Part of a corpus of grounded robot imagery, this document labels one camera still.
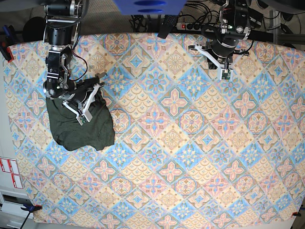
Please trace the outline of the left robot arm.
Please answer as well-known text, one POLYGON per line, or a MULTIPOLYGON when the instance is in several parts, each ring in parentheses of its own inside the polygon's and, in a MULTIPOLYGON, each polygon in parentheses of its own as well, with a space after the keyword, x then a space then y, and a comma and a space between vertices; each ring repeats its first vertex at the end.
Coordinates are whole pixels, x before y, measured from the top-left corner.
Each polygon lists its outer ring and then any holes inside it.
POLYGON ((215 70, 223 66, 228 70, 234 55, 249 55, 251 48, 237 50, 236 47, 240 41, 247 40, 251 33, 248 13, 250 3, 249 0, 226 0, 220 6, 218 24, 201 25, 201 35, 209 41, 205 45, 191 45, 189 49, 197 50, 207 58, 208 69, 215 70))

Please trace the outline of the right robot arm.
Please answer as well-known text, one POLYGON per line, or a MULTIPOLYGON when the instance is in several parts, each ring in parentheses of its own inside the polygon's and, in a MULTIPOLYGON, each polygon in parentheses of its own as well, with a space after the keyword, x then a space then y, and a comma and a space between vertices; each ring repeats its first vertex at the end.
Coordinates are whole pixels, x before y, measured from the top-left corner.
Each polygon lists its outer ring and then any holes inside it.
POLYGON ((73 112, 81 125, 91 121, 89 108, 98 90, 104 86, 102 78, 106 75, 96 74, 85 80, 80 77, 71 79, 68 69, 72 58, 77 57, 74 49, 88 8, 87 0, 51 0, 44 6, 46 28, 43 39, 49 43, 50 50, 45 59, 47 79, 43 92, 51 100, 61 99, 62 106, 73 112))

